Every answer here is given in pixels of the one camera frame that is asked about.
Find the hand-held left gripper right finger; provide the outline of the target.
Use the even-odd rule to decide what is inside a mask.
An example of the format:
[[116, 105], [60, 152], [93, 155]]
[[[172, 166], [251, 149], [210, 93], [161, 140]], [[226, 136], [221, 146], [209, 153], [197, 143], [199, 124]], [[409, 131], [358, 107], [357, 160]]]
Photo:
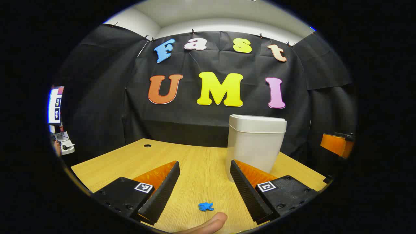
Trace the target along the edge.
[[319, 194], [290, 175], [277, 178], [238, 160], [231, 160], [230, 175], [257, 225], [287, 216]]

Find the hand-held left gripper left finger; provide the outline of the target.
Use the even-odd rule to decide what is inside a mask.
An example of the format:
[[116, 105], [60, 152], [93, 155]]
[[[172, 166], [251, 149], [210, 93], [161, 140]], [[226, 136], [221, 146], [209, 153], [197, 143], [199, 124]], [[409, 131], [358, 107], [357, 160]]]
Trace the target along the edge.
[[93, 198], [124, 217], [154, 225], [168, 203], [180, 172], [179, 162], [172, 161], [134, 179], [119, 177], [94, 192]]

